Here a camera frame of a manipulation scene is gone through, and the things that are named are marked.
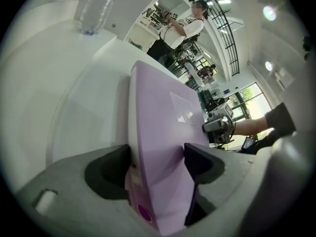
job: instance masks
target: ceiling light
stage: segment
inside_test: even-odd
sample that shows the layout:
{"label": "ceiling light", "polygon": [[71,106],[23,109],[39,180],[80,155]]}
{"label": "ceiling light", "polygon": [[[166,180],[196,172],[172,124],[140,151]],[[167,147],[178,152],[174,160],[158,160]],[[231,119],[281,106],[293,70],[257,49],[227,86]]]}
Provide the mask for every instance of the ceiling light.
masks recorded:
{"label": "ceiling light", "polygon": [[277,18],[276,11],[271,6],[265,6],[263,8],[263,15],[270,21],[274,21]]}
{"label": "ceiling light", "polygon": [[269,62],[269,61],[266,62],[266,69],[269,70],[269,71],[272,70],[272,64],[271,64],[271,62]]}
{"label": "ceiling light", "polygon": [[211,56],[209,56],[207,52],[203,51],[203,53],[205,53],[211,59]]}
{"label": "ceiling light", "polygon": [[[219,0],[219,1],[218,1],[219,4],[229,4],[229,3],[231,3],[231,2],[232,2],[232,1],[230,1],[230,0]],[[208,5],[214,5],[213,2],[207,2],[207,4],[208,4]]]}
{"label": "ceiling light", "polygon": [[230,0],[219,0],[218,3],[219,4],[228,4],[228,3],[231,3],[232,1]]}

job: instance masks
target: metal railing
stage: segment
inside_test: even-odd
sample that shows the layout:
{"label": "metal railing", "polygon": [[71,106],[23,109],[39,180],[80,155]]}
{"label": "metal railing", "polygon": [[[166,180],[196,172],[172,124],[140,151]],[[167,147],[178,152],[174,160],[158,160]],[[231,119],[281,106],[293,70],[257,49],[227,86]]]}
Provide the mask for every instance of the metal railing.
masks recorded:
{"label": "metal railing", "polygon": [[231,30],[230,24],[225,16],[225,12],[222,10],[217,0],[203,0],[208,3],[212,3],[209,7],[210,18],[213,20],[217,27],[219,35],[224,42],[225,49],[228,52],[229,63],[232,70],[232,76],[239,74],[239,61],[237,55],[236,44]]}

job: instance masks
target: water bottle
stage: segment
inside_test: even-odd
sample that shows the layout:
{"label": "water bottle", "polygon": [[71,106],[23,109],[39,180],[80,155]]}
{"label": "water bottle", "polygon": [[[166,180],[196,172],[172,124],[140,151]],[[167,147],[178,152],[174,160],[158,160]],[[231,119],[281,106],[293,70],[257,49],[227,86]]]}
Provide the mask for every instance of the water bottle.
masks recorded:
{"label": "water bottle", "polygon": [[88,0],[80,18],[79,30],[86,35],[97,34],[103,29],[114,0]]}

